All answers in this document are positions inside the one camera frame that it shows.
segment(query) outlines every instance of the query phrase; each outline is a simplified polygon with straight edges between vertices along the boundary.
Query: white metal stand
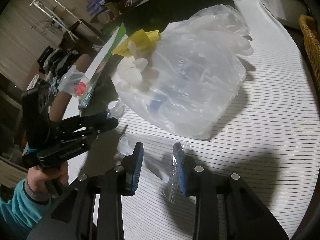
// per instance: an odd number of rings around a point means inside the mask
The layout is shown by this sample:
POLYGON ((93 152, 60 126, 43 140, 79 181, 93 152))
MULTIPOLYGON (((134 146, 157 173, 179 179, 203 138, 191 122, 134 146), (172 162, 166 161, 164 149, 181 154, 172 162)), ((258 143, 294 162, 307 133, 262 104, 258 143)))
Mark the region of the white metal stand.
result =
MULTIPOLYGON (((72 15, 74 18, 76 18, 77 21, 79 21, 80 24, 84 25, 90 32, 92 32, 95 36, 97 36, 94 31, 92 31, 87 25, 85 25, 80 19, 78 19, 72 12, 70 12, 66 7, 64 7, 61 3, 59 3, 57 0, 53 0, 55 1, 58 5, 60 5, 65 11, 67 11, 70 15, 72 15)), ((39 8, 42 12, 44 12, 47 16, 50 17, 50 19, 52 19, 54 22, 56 22, 58 25, 61 26, 61 28, 68 32, 71 39, 76 42, 76 40, 78 40, 79 38, 72 33, 70 30, 68 30, 68 27, 64 24, 64 22, 62 21, 62 19, 60 19, 58 17, 58 15, 56 15, 52 10, 50 10, 47 6, 45 6, 43 3, 41 3, 40 0, 33 0, 29 6, 34 5, 35 7, 39 8)))

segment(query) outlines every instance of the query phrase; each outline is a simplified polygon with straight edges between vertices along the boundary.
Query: yellow sticky note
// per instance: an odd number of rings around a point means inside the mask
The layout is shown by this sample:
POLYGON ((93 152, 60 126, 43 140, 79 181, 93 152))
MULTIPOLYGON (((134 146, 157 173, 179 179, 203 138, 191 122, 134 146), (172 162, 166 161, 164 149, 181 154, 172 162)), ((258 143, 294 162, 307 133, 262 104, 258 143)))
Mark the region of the yellow sticky note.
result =
POLYGON ((143 29, 136 31, 132 34, 129 38, 127 38, 124 42, 122 42, 118 47, 116 47, 112 53, 118 54, 124 57, 131 57, 132 54, 128 50, 128 42, 133 41, 138 50, 145 50, 150 48, 153 43, 148 38, 147 34, 144 32, 143 29))

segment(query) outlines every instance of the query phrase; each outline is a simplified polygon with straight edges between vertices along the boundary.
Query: white striped surface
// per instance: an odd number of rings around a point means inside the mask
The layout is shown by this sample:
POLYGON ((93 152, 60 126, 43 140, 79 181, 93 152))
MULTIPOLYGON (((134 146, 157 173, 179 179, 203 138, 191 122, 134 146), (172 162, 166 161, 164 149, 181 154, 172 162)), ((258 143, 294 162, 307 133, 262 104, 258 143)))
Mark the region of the white striped surface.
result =
MULTIPOLYGON (((131 110, 118 129, 128 125, 127 133, 190 142, 190 154, 198 163, 219 174, 239 173, 291 237, 309 205, 319 172, 320 118, 314 88, 294 41, 260 0, 234 1, 251 29, 254 54, 242 56, 247 78, 210 140, 173 136, 131 110)), ((70 161, 72 174, 84 158, 70 161)), ((122 210, 126 240, 191 239, 195 198, 178 193, 175 204, 169 203, 149 183, 144 169, 136 195, 122 198, 122 210)), ((220 218, 224 239, 221 214, 220 218)))

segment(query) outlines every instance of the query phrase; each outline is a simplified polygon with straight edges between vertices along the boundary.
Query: small plastic bag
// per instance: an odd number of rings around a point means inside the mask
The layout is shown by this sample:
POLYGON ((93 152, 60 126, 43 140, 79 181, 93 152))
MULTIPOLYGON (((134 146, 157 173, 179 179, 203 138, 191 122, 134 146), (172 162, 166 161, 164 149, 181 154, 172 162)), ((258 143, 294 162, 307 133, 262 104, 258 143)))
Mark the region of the small plastic bag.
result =
POLYGON ((182 164, 190 144, 155 136, 123 135, 117 147, 120 158, 131 155, 137 142, 143 143, 144 150, 140 178, 146 179, 168 201, 174 203, 182 164))
POLYGON ((89 79, 85 74, 78 71, 76 65, 73 65, 61 78, 58 90, 64 91, 76 98, 81 98, 87 89, 88 83, 89 79))

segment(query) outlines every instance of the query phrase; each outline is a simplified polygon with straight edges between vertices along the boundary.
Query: plastic bag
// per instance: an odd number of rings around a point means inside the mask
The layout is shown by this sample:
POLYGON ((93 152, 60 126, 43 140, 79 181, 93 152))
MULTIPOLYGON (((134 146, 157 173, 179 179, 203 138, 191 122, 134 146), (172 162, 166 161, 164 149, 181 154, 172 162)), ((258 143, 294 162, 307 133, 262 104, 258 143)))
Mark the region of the plastic bag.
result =
POLYGON ((155 136, 123 135, 117 147, 121 159, 132 154, 137 142, 142 142, 144 149, 140 179, 146 179, 168 201, 174 203, 189 144, 155 136))
POLYGON ((121 100, 145 120, 175 135, 207 139, 246 77, 233 51, 253 52, 240 36, 249 31, 233 8, 201 10, 168 26, 154 51, 144 55, 148 64, 142 71, 134 57, 124 58, 112 82, 121 100))
POLYGON ((89 79, 83 72, 76 69, 76 65, 72 65, 67 73, 61 78, 58 86, 59 91, 64 91, 76 98, 81 98, 87 89, 89 79))
POLYGON ((217 43, 236 54, 249 56, 253 53, 250 42, 244 38, 249 36, 250 28, 243 16, 231 6, 219 4, 202 9, 176 27, 167 28, 161 36, 175 33, 200 35, 208 44, 217 43))

